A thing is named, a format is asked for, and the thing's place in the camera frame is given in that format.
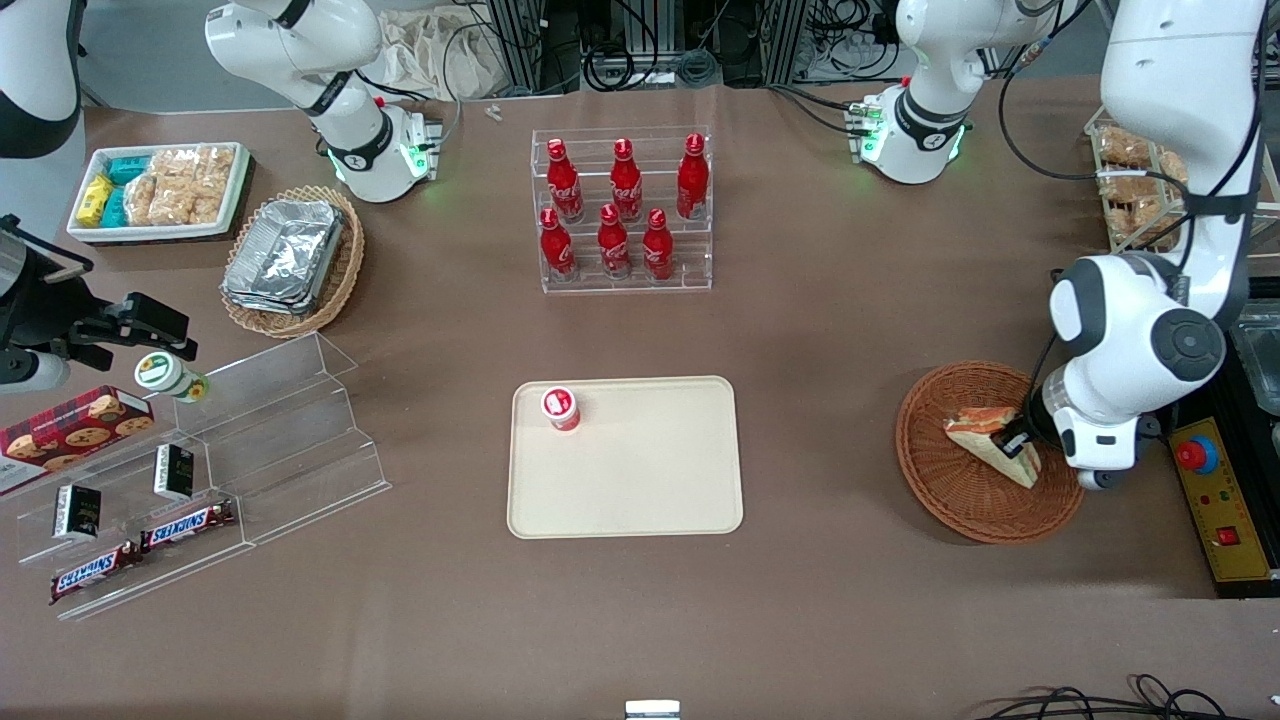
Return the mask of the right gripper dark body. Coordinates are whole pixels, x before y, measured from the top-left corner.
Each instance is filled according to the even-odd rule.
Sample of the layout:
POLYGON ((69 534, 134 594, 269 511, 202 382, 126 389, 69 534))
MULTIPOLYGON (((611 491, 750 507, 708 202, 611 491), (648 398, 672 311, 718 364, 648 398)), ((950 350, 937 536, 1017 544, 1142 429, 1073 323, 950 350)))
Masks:
POLYGON ((4 366, 36 366, 37 352, 101 364, 101 348, 78 336, 78 324, 101 311, 84 279, 64 277, 64 268, 40 252, 41 241, 3 218, 3 360, 4 366))

